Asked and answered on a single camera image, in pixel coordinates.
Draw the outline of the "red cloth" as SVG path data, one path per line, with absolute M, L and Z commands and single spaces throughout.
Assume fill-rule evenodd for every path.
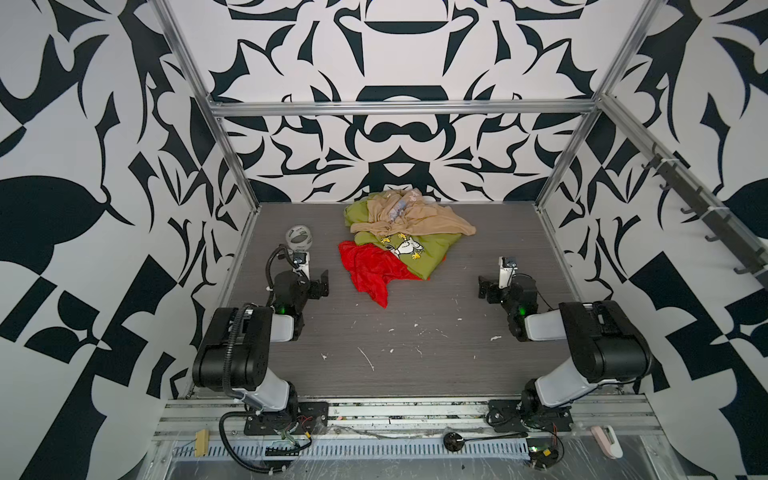
M 357 245 L 354 241 L 343 241 L 338 250 L 342 265 L 355 288 L 368 294 L 382 308 L 388 306 L 390 282 L 420 280 L 402 261 L 373 244 Z

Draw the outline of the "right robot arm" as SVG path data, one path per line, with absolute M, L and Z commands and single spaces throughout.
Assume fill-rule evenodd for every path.
M 567 342 L 569 357 L 526 385 L 519 415 L 530 418 L 563 411 L 604 386 L 636 383 L 650 373 L 648 342 L 612 300 L 561 302 L 541 313 L 536 281 L 527 274 L 506 281 L 478 278 L 478 297 L 507 314 L 510 333 L 521 342 Z

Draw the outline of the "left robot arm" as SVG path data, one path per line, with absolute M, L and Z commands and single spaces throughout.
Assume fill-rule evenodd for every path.
M 323 271 L 309 280 L 284 271 L 274 280 L 272 294 L 269 306 L 216 309 L 192 365 L 196 387 L 223 393 L 256 411 L 289 408 L 295 388 L 269 368 L 270 347 L 299 338 L 307 302 L 329 295 L 329 274 Z

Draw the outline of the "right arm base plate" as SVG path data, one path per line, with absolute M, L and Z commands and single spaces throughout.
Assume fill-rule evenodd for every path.
M 526 407 L 521 400 L 495 399 L 488 402 L 485 422 L 497 433 L 518 431 L 551 431 L 555 433 L 572 430 L 570 407 Z

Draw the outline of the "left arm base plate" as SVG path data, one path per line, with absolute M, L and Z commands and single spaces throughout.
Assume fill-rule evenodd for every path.
M 327 426 L 328 402 L 300 401 L 279 412 L 250 414 L 244 426 L 246 436 L 277 435 L 280 432 L 314 433 Z

